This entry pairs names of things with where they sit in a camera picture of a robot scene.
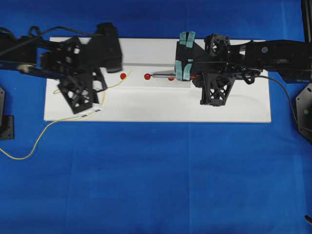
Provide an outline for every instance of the yellow wire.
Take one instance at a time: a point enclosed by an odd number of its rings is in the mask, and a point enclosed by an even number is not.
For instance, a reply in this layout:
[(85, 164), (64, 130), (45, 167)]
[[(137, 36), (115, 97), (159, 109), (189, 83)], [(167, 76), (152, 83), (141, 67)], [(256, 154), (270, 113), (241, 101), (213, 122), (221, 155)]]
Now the yellow wire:
[[(126, 76), (126, 78), (128, 78), (128, 77), (130, 76), (131, 73), (132, 73), (132, 71), (130, 71), (130, 73)], [(109, 86), (109, 87), (107, 87), (107, 88), (109, 88), (109, 89), (110, 89), (110, 88), (114, 88), (114, 87), (116, 87), (116, 86), (122, 84), (122, 83), (125, 81), (125, 79), (123, 79), (122, 81), (120, 81), (120, 82), (117, 83), (116, 85)], [(106, 93), (105, 93), (105, 91), (104, 91), (104, 92), (103, 92), (102, 102), (101, 102), (101, 107), (103, 107), (103, 105), (104, 105), (104, 103), (105, 103), (105, 100), (106, 100)], [(83, 119), (83, 118), (86, 118), (86, 117), (91, 117), (91, 116), (93, 116), (95, 113), (96, 113), (96, 112), (93, 111), (93, 112), (91, 112), (90, 114), (88, 114), (88, 115), (86, 115), (86, 116), (84, 116), (84, 117), (63, 118), (63, 119), (55, 120), (55, 121), (49, 123), (47, 126), (45, 126), (45, 128), (43, 129), (43, 131), (40, 133), (40, 135), (39, 135), (39, 137), (37, 138), (37, 140), (36, 140), (36, 142), (35, 142), (35, 144), (34, 144), (34, 146), (33, 146), (33, 149), (31, 150), (31, 152), (30, 152), (27, 156), (25, 156), (25, 157), (13, 157), (13, 156), (11, 156), (9, 153), (7, 153), (6, 151), (4, 151), (4, 150), (1, 149), (1, 148), (0, 148), (0, 151), (1, 151), (2, 153), (4, 153), (6, 156), (8, 156), (9, 158), (14, 159), (14, 160), (24, 160), (24, 159), (27, 159), (27, 158), (29, 158), (29, 157), (34, 153), (34, 151), (35, 151), (35, 149), (36, 149), (36, 147), (37, 147), (37, 145), (38, 145), (38, 142), (39, 142), (40, 139), (42, 138), (42, 136), (43, 136), (43, 134), (45, 133), (45, 131), (47, 131), (47, 129), (48, 129), (52, 124), (55, 124), (55, 123), (57, 123), (57, 122), (63, 122), (63, 121), (77, 121), (77, 120), (80, 120), (80, 119)]]

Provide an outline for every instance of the white board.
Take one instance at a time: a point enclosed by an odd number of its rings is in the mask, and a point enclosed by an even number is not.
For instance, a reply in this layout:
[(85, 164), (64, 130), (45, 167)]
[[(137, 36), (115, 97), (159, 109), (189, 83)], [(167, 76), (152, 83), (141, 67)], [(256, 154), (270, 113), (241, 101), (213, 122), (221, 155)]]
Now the white board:
[[(63, 41), (67, 38), (51, 38)], [(82, 43), (89, 39), (81, 38)], [(102, 72), (109, 86), (121, 81), (120, 74), (131, 75), (118, 87), (106, 91), (103, 110), (81, 121), (138, 121), (138, 122), (270, 122), (269, 82), (256, 78), (252, 85), (237, 80), (225, 106), (203, 106), (201, 89), (191, 82), (166, 78), (144, 79), (145, 73), (174, 70), (178, 39), (120, 39), (124, 71)], [(204, 41), (195, 40), (204, 47)], [(246, 40), (231, 40), (242, 44)], [(53, 94), (58, 81), (48, 79), (44, 120), (73, 117), (61, 94)]]

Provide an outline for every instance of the red ball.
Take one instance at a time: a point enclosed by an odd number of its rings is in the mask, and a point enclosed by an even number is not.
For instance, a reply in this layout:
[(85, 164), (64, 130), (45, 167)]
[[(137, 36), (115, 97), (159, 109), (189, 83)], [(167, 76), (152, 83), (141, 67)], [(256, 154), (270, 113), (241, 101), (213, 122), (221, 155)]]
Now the red ball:
[(120, 74), (120, 79), (126, 79), (127, 75), (125, 73)]
[(151, 75), (148, 74), (148, 73), (146, 73), (146, 74), (144, 75), (144, 78), (145, 78), (146, 80), (149, 80), (149, 79), (151, 78)]

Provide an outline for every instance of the black 3d-printed bracket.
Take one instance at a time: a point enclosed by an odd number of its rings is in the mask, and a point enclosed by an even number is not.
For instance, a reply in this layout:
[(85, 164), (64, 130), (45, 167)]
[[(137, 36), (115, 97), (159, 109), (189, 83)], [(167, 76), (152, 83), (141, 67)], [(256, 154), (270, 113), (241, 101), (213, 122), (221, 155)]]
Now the black 3d-printed bracket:
[(4, 116), (5, 91), (0, 87), (0, 140), (14, 139), (14, 117)]

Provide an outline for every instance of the blue tablecloth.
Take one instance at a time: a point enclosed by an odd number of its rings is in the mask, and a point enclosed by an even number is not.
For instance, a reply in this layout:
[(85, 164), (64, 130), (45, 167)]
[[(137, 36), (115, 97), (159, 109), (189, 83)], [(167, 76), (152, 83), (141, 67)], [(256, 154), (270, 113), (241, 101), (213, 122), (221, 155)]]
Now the blue tablecloth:
[[(178, 38), (304, 40), (299, 0), (2, 0), (0, 25)], [(55, 31), (50, 36), (72, 36)], [(46, 125), (43, 78), (0, 71), (24, 156)], [(287, 85), (295, 97), (304, 85)], [(2, 234), (305, 234), (312, 227), (312, 146), (280, 87), (270, 82), (272, 123), (58, 123), (25, 161), (0, 157)]]

